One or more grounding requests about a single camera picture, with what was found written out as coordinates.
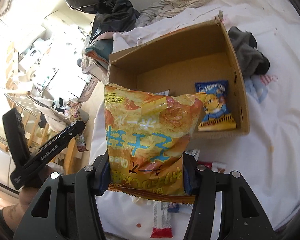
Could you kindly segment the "person's left hand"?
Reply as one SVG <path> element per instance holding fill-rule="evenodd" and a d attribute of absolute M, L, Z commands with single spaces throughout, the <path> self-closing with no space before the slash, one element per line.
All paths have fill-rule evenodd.
<path fill-rule="evenodd" d="M 15 232 L 18 225 L 20 224 L 23 215 L 27 208 L 31 204 L 33 198 L 38 192 L 38 188 L 34 187 L 23 187 L 19 193 L 19 201 L 17 204 L 4 207 L 2 210 L 3 218 L 7 226 Z"/>

